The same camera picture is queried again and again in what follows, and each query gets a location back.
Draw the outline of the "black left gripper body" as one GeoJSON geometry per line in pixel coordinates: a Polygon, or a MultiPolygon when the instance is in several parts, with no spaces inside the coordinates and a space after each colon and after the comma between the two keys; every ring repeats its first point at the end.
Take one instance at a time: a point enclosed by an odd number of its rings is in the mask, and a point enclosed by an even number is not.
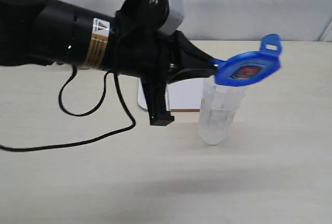
{"type": "Polygon", "coordinates": [[[173,34],[158,30],[166,20],[168,0],[125,0],[117,10],[116,43],[109,64],[114,73],[138,77],[150,125],[166,126],[174,121],[167,110],[165,91],[175,68],[173,34]]]}

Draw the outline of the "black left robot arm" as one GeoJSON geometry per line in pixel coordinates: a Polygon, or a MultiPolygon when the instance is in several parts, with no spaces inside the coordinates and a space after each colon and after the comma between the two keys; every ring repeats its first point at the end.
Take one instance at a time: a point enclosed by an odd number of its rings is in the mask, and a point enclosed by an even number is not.
{"type": "Polygon", "coordinates": [[[178,30],[183,0],[125,0],[114,17],[60,0],[1,0],[1,65],[83,66],[141,79],[151,125],[174,117],[167,85],[212,76],[210,55],[178,30]]]}

